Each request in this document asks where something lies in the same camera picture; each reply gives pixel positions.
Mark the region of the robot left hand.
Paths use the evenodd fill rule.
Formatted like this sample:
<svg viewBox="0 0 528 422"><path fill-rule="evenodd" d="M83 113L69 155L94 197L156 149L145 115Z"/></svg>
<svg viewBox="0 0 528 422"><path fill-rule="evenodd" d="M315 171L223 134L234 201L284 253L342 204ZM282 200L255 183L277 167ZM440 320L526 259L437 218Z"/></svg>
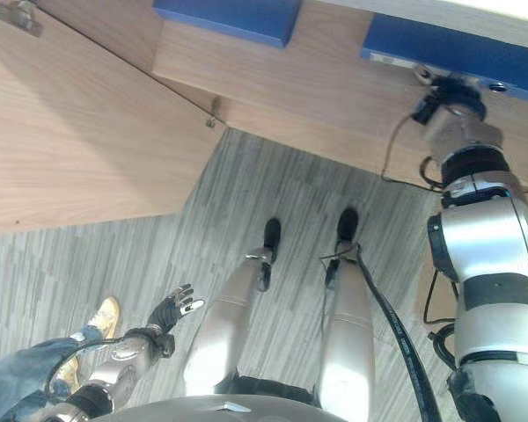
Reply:
<svg viewBox="0 0 528 422"><path fill-rule="evenodd" d="M205 301L193 297L194 289L191 284L184 284L173 290L151 313L147 327L157 335L166 334L177 322L200 309Z"/></svg>

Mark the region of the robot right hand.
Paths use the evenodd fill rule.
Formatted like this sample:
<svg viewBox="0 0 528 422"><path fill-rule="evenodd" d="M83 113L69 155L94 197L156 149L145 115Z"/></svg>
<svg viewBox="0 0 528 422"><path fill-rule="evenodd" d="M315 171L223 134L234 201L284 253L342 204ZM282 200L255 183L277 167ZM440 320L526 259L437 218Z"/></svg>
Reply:
<svg viewBox="0 0 528 422"><path fill-rule="evenodd" d="M416 64L413 72L417 80L429 88L411 114L417 123L426 125L440 106L464 106L479 120L486 118L487 108L481 100L481 94L463 79L440 76L421 64Z"/></svg>

